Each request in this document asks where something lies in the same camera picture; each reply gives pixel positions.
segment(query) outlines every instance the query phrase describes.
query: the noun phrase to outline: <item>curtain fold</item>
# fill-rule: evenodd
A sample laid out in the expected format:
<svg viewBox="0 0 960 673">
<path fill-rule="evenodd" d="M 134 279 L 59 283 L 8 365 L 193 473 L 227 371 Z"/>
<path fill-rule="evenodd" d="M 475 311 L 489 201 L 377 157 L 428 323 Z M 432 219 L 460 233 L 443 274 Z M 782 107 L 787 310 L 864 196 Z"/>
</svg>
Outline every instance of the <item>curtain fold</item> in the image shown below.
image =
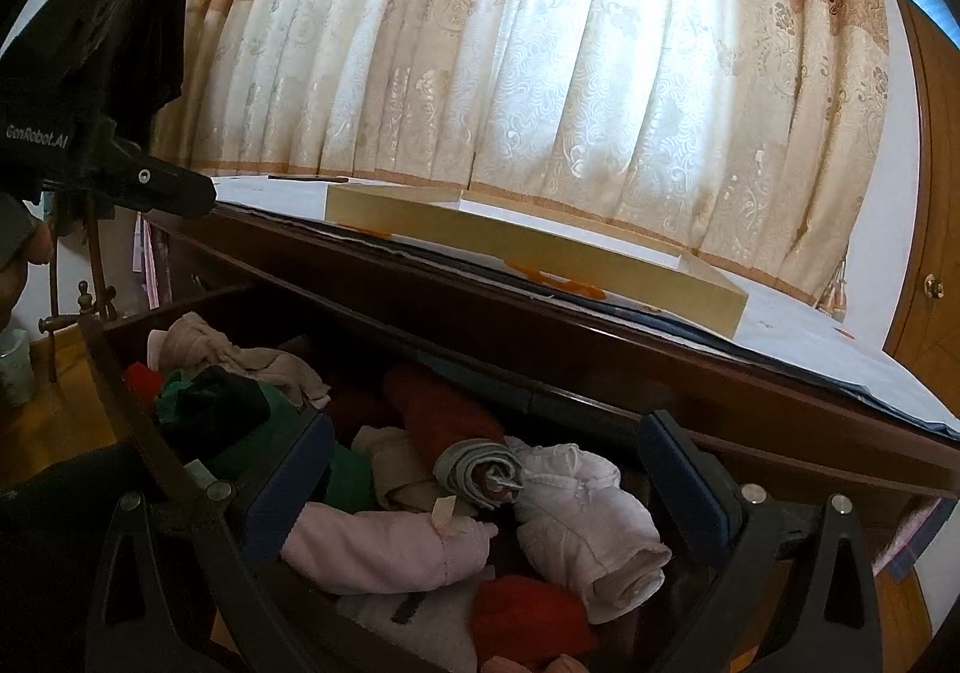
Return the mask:
<svg viewBox="0 0 960 673">
<path fill-rule="evenodd" d="M 469 187 L 815 302 L 880 142 L 883 0 L 193 0 L 155 154 Z"/>
</svg>

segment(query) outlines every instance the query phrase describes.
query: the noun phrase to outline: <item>wooden floor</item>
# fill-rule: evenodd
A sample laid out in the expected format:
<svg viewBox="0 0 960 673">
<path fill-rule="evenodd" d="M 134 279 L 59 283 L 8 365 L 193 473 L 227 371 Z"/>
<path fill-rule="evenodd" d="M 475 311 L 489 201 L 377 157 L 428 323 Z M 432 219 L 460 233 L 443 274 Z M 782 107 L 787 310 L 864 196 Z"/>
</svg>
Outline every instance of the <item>wooden floor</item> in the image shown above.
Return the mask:
<svg viewBox="0 0 960 673">
<path fill-rule="evenodd" d="M 37 393 L 18 411 L 0 408 L 0 489 L 40 472 L 44 467 L 114 442 L 86 362 L 79 331 L 59 338 L 56 367 L 59 382 L 47 381 L 46 351 L 35 355 Z M 901 583 L 881 573 L 877 600 L 883 630 L 884 673 L 906 673 L 930 641 L 930 620 L 911 570 Z M 749 664 L 752 653 L 738 657 L 731 673 Z"/>
</svg>

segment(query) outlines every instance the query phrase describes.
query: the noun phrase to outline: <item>gold door handle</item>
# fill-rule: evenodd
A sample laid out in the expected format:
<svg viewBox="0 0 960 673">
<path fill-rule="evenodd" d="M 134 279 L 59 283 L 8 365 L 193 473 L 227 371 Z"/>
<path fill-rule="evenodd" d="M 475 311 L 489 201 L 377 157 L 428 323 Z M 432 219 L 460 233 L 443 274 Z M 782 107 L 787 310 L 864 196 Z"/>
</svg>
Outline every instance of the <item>gold door handle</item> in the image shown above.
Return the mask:
<svg viewBox="0 0 960 673">
<path fill-rule="evenodd" d="M 934 274 L 926 276 L 923 278 L 923 293 L 928 299 L 943 299 L 944 281 Z"/>
</svg>

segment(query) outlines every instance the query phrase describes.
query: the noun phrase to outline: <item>metal screw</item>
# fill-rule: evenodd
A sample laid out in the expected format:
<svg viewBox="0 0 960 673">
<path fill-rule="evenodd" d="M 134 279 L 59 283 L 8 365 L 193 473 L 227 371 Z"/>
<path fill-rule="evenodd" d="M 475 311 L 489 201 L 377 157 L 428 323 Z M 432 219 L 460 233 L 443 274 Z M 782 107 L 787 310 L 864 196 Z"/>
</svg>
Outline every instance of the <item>metal screw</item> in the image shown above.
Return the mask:
<svg viewBox="0 0 960 673">
<path fill-rule="evenodd" d="M 833 509 L 840 513 L 840 515 L 847 515 L 851 510 L 853 510 L 853 503 L 850 501 L 850 497 L 845 497 L 843 494 L 834 494 L 830 497 L 830 505 L 833 505 Z"/>
<path fill-rule="evenodd" d="M 140 495 L 136 491 L 128 491 L 120 498 L 120 507 L 128 513 L 136 510 L 140 505 Z"/>
<path fill-rule="evenodd" d="M 763 486 L 757 486 L 757 484 L 743 484 L 740 487 L 740 494 L 751 505 L 760 505 L 767 499 L 767 490 Z"/>
<path fill-rule="evenodd" d="M 213 502 L 220 502 L 233 494 L 233 487 L 226 481 L 213 481 L 206 488 L 206 498 Z"/>
</svg>

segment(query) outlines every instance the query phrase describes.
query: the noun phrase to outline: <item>black pants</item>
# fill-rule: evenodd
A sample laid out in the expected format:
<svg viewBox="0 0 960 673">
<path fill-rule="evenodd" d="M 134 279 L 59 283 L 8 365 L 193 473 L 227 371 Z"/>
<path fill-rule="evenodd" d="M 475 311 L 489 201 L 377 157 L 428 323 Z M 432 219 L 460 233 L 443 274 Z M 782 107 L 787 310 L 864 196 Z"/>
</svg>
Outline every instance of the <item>black pants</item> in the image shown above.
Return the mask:
<svg viewBox="0 0 960 673">
<path fill-rule="evenodd" d="M 0 491 L 0 671 L 83 671 L 97 561 L 130 490 L 161 498 L 136 448 L 117 443 Z"/>
</svg>

